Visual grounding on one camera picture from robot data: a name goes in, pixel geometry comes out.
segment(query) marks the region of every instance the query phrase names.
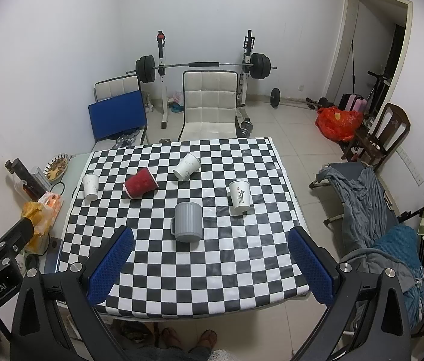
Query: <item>weight plate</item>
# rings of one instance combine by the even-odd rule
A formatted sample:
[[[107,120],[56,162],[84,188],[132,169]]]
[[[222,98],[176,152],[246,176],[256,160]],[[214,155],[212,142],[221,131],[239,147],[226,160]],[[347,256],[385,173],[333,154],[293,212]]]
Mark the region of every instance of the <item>weight plate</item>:
[[[325,108],[329,107],[329,101],[327,100],[327,98],[321,97],[319,99],[319,106],[325,107]]]
[[[280,90],[278,88],[274,88],[270,93],[270,105],[273,108],[277,108],[280,103]]]
[[[261,54],[253,53],[250,57],[250,63],[253,64],[253,66],[250,67],[250,76],[253,79],[261,79],[262,70],[264,68],[264,62]]]
[[[153,56],[145,57],[145,76],[147,83],[153,83],[155,81],[155,60]]]
[[[267,57],[265,54],[262,54],[262,60],[263,60],[263,69],[262,69],[262,78],[266,78],[270,74],[270,58]]]
[[[247,129],[240,128],[241,138],[250,138],[250,132]]]
[[[243,121],[240,124],[240,128],[248,130],[249,132],[252,132],[252,130],[254,129],[254,125],[252,125],[252,122],[250,122],[250,121]]]
[[[147,79],[145,76],[145,56],[140,57],[135,63],[135,71],[138,74],[138,78],[142,83],[146,83]]]

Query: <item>wall socket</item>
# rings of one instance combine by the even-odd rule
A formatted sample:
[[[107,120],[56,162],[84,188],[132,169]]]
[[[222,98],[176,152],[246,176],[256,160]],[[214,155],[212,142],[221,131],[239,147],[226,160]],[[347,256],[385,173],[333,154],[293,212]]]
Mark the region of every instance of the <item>wall socket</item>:
[[[395,151],[397,152],[399,157],[402,159],[402,161],[404,162],[404,164],[406,165],[406,167],[412,174],[412,177],[416,181],[417,185],[420,186],[422,183],[424,183],[424,180],[420,176],[419,170],[416,168],[416,166],[414,165],[410,157],[407,156],[407,153],[404,150],[404,148],[399,145]]]

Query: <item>gray blanket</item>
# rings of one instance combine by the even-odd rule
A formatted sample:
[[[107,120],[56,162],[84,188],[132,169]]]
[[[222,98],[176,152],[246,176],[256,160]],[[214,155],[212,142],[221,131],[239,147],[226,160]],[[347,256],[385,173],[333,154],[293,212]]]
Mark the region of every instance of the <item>gray blanket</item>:
[[[370,248],[387,231],[387,205],[383,189],[372,168],[366,167],[357,180],[348,180],[339,171],[326,166],[317,181],[329,179],[344,202],[342,236],[346,254],[358,248]]]

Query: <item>plate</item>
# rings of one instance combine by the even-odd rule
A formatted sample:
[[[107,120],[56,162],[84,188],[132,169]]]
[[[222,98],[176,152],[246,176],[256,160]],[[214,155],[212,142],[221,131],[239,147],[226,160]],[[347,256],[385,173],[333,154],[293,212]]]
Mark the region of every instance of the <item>plate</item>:
[[[43,174],[50,182],[52,182],[65,173],[69,161],[69,155],[66,153],[60,153],[48,162],[48,164],[45,166],[45,169],[43,170]]]

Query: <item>metal screw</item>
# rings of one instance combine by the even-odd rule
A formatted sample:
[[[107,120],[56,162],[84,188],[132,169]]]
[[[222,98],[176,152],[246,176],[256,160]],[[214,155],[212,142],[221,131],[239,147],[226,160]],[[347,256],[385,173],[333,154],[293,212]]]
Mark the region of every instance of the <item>metal screw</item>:
[[[27,277],[34,277],[34,276],[36,276],[36,273],[37,273],[37,271],[36,271],[36,269],[33,267],[32,269],[30,269],[30,270],[28,270],[27,271]]]
[[[74,264],[72,264],[70,266],[70,271],[73,271],[74,273],[78,272],[81,270],[83,266],[81,265],[80,262],[75,262]]]
[[[352,266],[348,264],[347,262],[343,262],[339,265],[340,270],[342,270],[345,273],[348,273],[352,271]]]
[[[387,268],[386,269],[386,276],[387,277],[395,277],[395,271],[394,271],[394,269],[389,269],[389,268]]]

